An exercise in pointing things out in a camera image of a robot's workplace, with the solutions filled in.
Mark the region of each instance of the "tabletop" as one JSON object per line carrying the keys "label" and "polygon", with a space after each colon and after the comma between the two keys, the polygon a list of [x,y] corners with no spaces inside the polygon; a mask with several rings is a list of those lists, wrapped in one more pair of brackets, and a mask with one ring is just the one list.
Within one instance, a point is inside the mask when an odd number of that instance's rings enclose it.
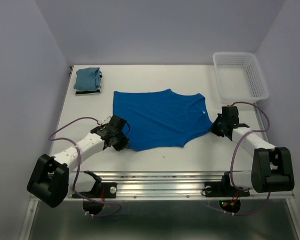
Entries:
{"label": "tabletop", "polygon": [[[98,67],[102,72],[102,93],[75,96],[73,88],[76,71]],[[94,117],[105,120],[112,115],[114,91],[129,93],[158,92],[172,89],[182,95],[202,94],[212,122],[221,113],[220,94],[216,84],[214,67],[211,65],[76,65],[70,78],[58,128],[80,117]],[[252,106],[239,105],[241,123],[251,129],[260,129]],[[68,137],[76,142],[95,127],[93,120],[82,120],[64,129],[58,137]],[[51,154],[70,147],[67,142],[53,144]],[[83,164],[81,170],[97,172],[190,172],[190,171],[227,171],[235,143],[228,138],[207,133],[188,142],[184,147],[157,147],[135,152],[126,149],[116,152],[109,147],[93,155]],[[252,158],[239,149],[234,169],[251,170]]]}

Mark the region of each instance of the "blue cloth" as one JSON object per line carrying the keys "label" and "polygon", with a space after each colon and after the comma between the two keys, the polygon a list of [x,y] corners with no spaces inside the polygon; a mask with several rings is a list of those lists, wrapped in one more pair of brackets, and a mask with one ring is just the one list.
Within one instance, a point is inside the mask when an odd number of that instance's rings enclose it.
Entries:
{"label": "blue cloth", "polygon": [[171,89],[154,93],[115,91],[113,115],[130,124],[129,148],[135,151],[159,146],[183,147],[209,132],[212,125],[204,96],[179,95]]}
{"label": "blue cloth", "polygon": [[100,87],[100,68],[89,67],[76,72],[74,88],[80,91],[96,91]]}

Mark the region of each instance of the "gray floor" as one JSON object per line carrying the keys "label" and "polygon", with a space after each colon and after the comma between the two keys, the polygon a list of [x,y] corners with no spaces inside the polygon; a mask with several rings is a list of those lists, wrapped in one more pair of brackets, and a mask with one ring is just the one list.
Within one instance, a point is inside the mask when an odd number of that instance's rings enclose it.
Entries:
{"label": "gray floor", "polygon": [[[261,200],[242,201],[241,212]],[[209,204],[217,207],[217,201]],[[227,216],[200,201],[126,202],[112,217],[84,216],[81,201],[50,208],[39,202],[32,240],[292,240],[297,239],[285,200],[270,200],[250,216]]]}

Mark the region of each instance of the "white plastic basket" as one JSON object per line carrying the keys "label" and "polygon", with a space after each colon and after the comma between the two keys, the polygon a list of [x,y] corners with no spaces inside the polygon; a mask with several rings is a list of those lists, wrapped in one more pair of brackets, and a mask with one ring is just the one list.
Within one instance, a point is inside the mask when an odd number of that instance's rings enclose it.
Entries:
{"label": "white plastic basket", "polygon": [[217,52],[213,55],[213,63],[222,103],[255,103],[269,97],[255,55],[247,52]]}

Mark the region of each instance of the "teal folded cloth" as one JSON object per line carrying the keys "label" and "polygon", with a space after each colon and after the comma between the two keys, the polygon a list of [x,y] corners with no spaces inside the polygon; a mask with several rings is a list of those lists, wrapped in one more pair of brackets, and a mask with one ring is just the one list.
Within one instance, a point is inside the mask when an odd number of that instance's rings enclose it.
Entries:
{"label": "teal folded cloth", "polygon": [[80,91],[96,91],[100,88],[100,68],[89,67],[76,72],[74,88]]}

